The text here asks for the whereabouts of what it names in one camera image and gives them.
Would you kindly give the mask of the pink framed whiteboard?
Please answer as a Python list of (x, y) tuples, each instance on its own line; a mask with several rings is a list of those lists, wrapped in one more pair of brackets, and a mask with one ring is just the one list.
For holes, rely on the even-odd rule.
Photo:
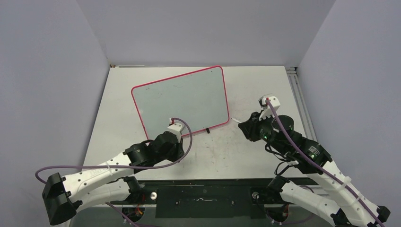
[(223, 125), (230, 119), (220, 66), (134, 86), (131, 96), (147, 139), (163, 132), (173, 117), (184, 120), (193, 133)]

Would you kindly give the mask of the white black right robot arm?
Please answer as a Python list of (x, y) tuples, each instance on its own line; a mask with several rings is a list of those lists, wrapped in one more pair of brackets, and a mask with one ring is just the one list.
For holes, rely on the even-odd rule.
[(338, 168), (331, 155), (318, 142), (294, 130), (294, 121), (287, 115), (262, 117), (254, 112), (239, 129), (249, 141), (265, 141), (265, 149), (274, 149), (284, 161), (316, 182), (329, 197), (317, 195), (288, 178), (277, 174), (267, 186), (272, 202), (296, 204), (326, 220), (333, 227), (384, 226), (390, 210), (367, 199)]

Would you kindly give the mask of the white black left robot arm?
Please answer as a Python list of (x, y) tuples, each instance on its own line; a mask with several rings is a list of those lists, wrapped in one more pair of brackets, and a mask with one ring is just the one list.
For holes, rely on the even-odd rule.
[(44, 201), (49, 223), (59, 225), (78, 212), (102, 203), (140, 200), (141, 190), (132, 178), (143, 170), (161, 169), (168, 160), (171, 165), (187, 154), (183, 150), (180, 132), (165, 131), (154, 140), (133, 144), (115, 157), (96, 166), (84, 166), (69, 175), (54, 173), (42, 180)]

